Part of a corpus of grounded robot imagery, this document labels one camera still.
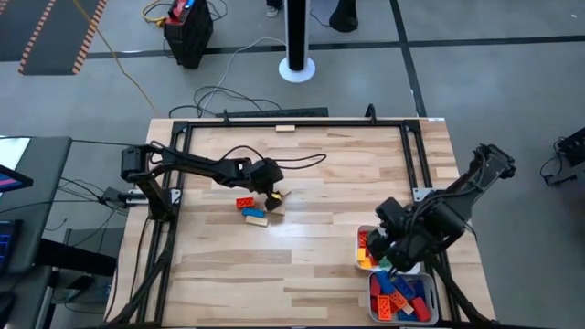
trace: red lego brick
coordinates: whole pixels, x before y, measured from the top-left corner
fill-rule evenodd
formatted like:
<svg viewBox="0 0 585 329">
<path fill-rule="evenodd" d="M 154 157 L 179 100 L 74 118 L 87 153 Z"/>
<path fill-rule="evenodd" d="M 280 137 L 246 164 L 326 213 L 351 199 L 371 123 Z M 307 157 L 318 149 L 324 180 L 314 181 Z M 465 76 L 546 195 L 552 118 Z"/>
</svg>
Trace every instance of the red lego brick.
<svg viewBox="0 0 585 329">
<path fill-rule="evenodd" d="M 419 318 L 419 321 L 427 322 L 431 319 L 431 312 L 429 312 L 427 305 L 421 297 L 417 297 L 410 301 L 410 305 L 414 309 L 414 313 L 417 315 L 417 318 Z"/>
<path fill-rule="evenodd" d="M 390 296 L 378 296 L 378 319 L 381 321 L 392 320 L 392 303 Z"/>
<path fill-rule="evenodd" d="M 253 197 L 243 197 L 236 199 L 236 208 L 243 209 L 245 207 L 254 207 L 254 198 Z"/>
<path fill-rule="evenodd" d="M 372 312 L 378 314 L 378 297 L 370 298 Z"/>
<path fill-rule="evenodd" d="M 367 231 L 357 232 L 357 244 L 359 248 L 365 248 L 367 245 Z"/>
<path fill-rule="evenodd" d="M 376 279 L 376 275 L 372 275 L 370 277 L 370 285 L 369 285 L 369 294 L 372 297 L 378 297 L 381 294 L 380 284 L 378 283 L 378 279 Z"/>
</svg>

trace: white cable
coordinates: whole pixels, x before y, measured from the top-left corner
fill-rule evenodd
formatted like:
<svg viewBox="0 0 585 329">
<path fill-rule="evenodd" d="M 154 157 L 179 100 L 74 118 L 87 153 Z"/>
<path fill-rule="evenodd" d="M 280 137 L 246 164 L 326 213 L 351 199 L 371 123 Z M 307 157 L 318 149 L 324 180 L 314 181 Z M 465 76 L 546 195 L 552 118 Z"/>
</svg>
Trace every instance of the white cable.
<svg viewBox="0 0 585 329">
<path fill-rule="evenodd" d="M 254 46 L 256 46 L 256 44 L 258 44 L 259 42 L 261 42 L 262 40 L 273 40 L 273 41 L 278 41 L 280 43 L 282 43 L 285 47 L 286 47 L 286 43 L 284 43 L 284 41 L 277 39 L 275 37 L 261 37 L 258 40 L 254 41 L 252 44 L 250 44 L 249 46 L 246 46 L 242 49 L 238 49 L 236 50 L 236 52 L 231 55 L 231 58 L 229 59 L 228 62 L 228 67 L 226 68 L 226 73 L 223 75 L 223 77 L 221 77 L 221 80 L 219 81 L 218 85 L 216 86 L 216 88 L 213 90 L 213 92 L 209 95 L 209 98 L 207 99 L 205 105 L 203 105 L 203 109 L 207 110 L 207 106 L 209 105 L 209 103 L 211 102 L 211 100 L 213 99 L 213 96 L 216 94 L 216 91 L 218 91 L 218 88 L 221 87 L 221 84 L 223 83 L 223 81 L 228 77 L 229 74 L 229 67 L 231 66 L 231 62 L 234 60 L 234 58 L 236 57 L 236 55 L 238 55 L 238 53 L 240 53 L 241 51 L 244 51 L 246 49 L 252 48 Z"/>
</svg>

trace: yellow cable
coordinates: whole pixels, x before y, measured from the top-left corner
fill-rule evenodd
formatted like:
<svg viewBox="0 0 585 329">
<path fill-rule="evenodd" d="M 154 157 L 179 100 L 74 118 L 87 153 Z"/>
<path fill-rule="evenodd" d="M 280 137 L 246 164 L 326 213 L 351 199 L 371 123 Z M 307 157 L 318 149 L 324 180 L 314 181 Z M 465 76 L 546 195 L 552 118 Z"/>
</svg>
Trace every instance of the yellow cable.
<svg viewBox="0 0 585 329">
<path fill-rule="evenodd" d="M 92 25 L 91 23 L 91 18 L 88 15 L 88 13 L 85 11 L 85 9 L 83 9 L 80 5 L 80 3 L 78 2 L 78 0 L 73 0 L 73 3 L 75 4 L 75 6 L 77 7 L 77 9 L 80 11 L 80 13 L 83 15 L 83 17 L 85 17 L 85 20 L 88 21 L 88 23 L 90 24 L 90 26 Z M 148 101 L 148 104 L 150 105 L 150 107 L 153 109 L 154 112 L 154 117 L 160 117 L 160 115 L 158 114 L 158 111 L 156 110 L 156 107 L 154 106 L 153 102 L 150 100 L 150 98 L 148 97 L 148 95 L 146 95 L 146 92 L 144 92 L 144 90 L 140 87 L 140 85 L 138 84 L 138 82 L 136 82 L 128 73 L 126 73 L 126 71 L 124 70 L 124 68 L 122 67 L 122 63 L 120 62 L 120 60 L 118 59 L 118 57 L 116 56 L 116 53 L 113 51 L 112 47 L 110 47 L 110 44 L 108 43 L 108 41 L 106 41 L 106 38 L 103 37 L 103 34 L 101 33 L 101 31 L 98 29 L 97 26 L 95 26 L 95 30 L 98 32 L 98 34 L 100 35 L 101 40 L 103 41 L 104 44 L 106 44 L 106 47 L 110 50 L 110 53 L 112 53 L 113 58 L 116 60 L 116 64 L 118 64 L 118 67 L 120 68 L 120 71 L 122 72 L 122 74 L 124 76 L 126 76 L 126 78 L 128 78 L 128 80 L 130 80 L 134 86 L 136 86 L 136 88 L 138 88 L 138 90 L 143 94 L 144 98 L 146 99 L 146 101 Z"/>
<path fill-rule="evenodd" d="M 162 16 L 162 17 L 158 17 L 158 18 L 152 18 L 152 17 L 147 16 L 145 13 L 148 9 L 150 9 L 150 7 L 158 4 L 160 1 L 161 0 L 154 0 L 152 3 L 145 5 L 143 10 L 140 12 L 140 15 L 143 17 L 143 19 L 146 22 L 155 23 L 158 27 L 163 27 L 163 25 L 165 24 L 165 21 L 166 21 L 166 17 Z"/>
</svg>

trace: wooden tabletop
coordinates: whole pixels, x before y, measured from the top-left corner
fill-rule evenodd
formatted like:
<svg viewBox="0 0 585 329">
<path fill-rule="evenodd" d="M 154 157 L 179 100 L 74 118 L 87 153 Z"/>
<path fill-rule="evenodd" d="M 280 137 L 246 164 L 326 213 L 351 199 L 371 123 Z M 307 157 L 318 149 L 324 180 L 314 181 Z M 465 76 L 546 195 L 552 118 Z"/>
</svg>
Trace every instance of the wooden tabletop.
<svg viewBox="0 0 585 329">
<path fill-rule="evenodd" d="M 147 142 L 168 143 L 172 123 L 153 120 Z M 432 182 L 446 187 L 459 176 L 447 125 L 427 119 L 420 125 Z M 416 155 L 414 138 L 410 141 Z M 163 325 L 376 324 L 367 314 L 368 272 L 355 265 L 355 235 L 360 225 L 379 224 L 374 209 L 386 198 L 412 202 L 399 129 L 315 127 L 277 133 L 274 128 L 197 128 L 189 151 L 217 159 L 240 144 L 271 158 L 325 153 L 327 159 L 308 169 L 283 171 L 285 178 L 276 187 L 292 191 L 285 199 L 286 215 L 270 217 L 267 228 L 245 224 L 235 209 L 235 199 L 250 196 L 248 191 L 186 176 Z M 231 156 L 254 159 L 246 150 Z M 416 156 L 415 164 L 422 186 Z M 146 207 L 134 207 L 128 216 L 110 318 L 128 302 L 146 215 Z M 141 247 L 138 282 L 151 232 L 152 223 Z M 466 233 L 448 254 L 455 281 L 481 313 L 494 318 L 473 236 Z M 155 298 L 151 293 L 147 319 L 154 316 Z M 442 294 L 440 300 L 448 318 Z"/>
</svg>

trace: lego brick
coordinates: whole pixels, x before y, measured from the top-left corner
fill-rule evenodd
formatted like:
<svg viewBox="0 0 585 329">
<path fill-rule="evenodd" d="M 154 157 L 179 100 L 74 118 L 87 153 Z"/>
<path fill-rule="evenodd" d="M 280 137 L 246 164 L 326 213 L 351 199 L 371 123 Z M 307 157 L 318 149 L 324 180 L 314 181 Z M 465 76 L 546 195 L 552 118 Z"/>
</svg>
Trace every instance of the lego brick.
<svg viewBox="0 0 585 329">
<path fill-rule="evenodd" d="M 236 199 L 236 208 L 243 209 L 245 207 L 254 207 L 253 197 L 243 197 Z"/>
<path fill-rule="evenodd" d="M 359 265 L 363 268 L 363 269 L 371 269 L 372 268 L 372 263 L 369 261 L 369 258 L 366 258 L 365 260 L 362 260 L 359 262 Z"/>
<path fill-rule="evenodd" d="M 367 245 L 367 232 L 360 231 L 357 232 L 357 244 L 359 248 L 365 248 Z"/>
<path fill-rule="evenodd" d="M 409 303 L 405 303 L 400 310 L 406 313 L 407 315 L 411 315 L 414 312 L 414 309 L 412 308 L 412 306 L 410 306 Z"/>
<path fill-rule="evenodd" d="M 378 314 L 378 297 L 370 298 L 369 299 L 370 306 L 372 309 L 372 313 Z"/>
<path fill-rule="evenodd" d="M 431 312 L 429 312 L 427 305 L 424 303 L 421 297 L 413 299 L 411 304 L 414 308 L 414 313 L 417 315 L 417 318 L 419 318 L 419 321 L 427 322 L 431 319 Z"/>
<path fill-rule="evenodd" d="M 380 290 L 385 295 L 390 295 L 391 293 L 395 292 L 394 286 L 390 282 L 388 278 L 388 273 L 386 271 L 377 271 L 375 273 L 376 279 L 378 280 L 378 284 L 380 285 Z"/>
<path fill-rule="evenodd" d="M 264 212 L 262 210 L 254 208 L 243 208 L 241 214 L 244 216 L 254 216 L 257 218 L 264 218 Z"/>
<path fill-rule="evenodd" d="M 392 282 L 392 284 L 394 284 L 396 289 L 399 290 L 399 292 L 402 294 L 402 296 L 404 296 L 404 298 L 406 298 L 407 301 L 416 297 L 416 293 L 414 292 L 414 289 L 412 287 L 410 287 L 410 285 L 406 281 L 404 281 L 404 279 L 402 279 L 402 277 L 395 275 L 395 276 L 390 278 L 390 282 Z"/>
<path fill-rule="evenodd" d="M 421 297 L 424 301 L 424 283 L 421 280 L 410 282 L 410 286 L 414 289 L 415 297 Z"/>
<path fill-rule="evenodd" d="M 399 311 L 399 320 L 401 320 L 401 321 L 418 321 L 419 318 L 417 317 L 417 315 L 415 313 L 406 314 L 406 313 L 404 313 L 404 311 L 400 310 Z"/>
<path fill-rule="evenodd" d="M 358 248 L 357 249 L 357 260 L 359 260 L 359 261 L 366 260 L 366 249 L 365 248 Z"/>
<path fill-rule="evenodd" d="M 380 321 L 392 320 L 392 303 L 389 296 L 378 296 L 378 319 Z"/>
<path fill-rule="evenodd" d="M 390 263 L 390 261 L 386 258 L 386 256 L 384 256 L 380 261 L 379 261 L 380 267 L 381 268 L 389 268 L 390 266 L 392 266 L 392 264 Z"/>
<path fill-rule="evenodd" d="M 390 301 L 393 302 L 399 309 L 401 309 L 405 304 L 409 303 L 409 301 L 407 301 L 406 298 L 404 298 L 404 296 L 402 296 L 402 294 L 397 290 L 391 293 L 389 297 Z"/>
<path fill-rule="evenodd" d="M 380 285 L 378 283 L 378 280 L 376 279 L 376 275 L 372 275 L 370 277 L 370 282 L 369 282 L 369 294 L 372 297 L 378 297 L 382 291 L 380 290 Z"/>
</svg>

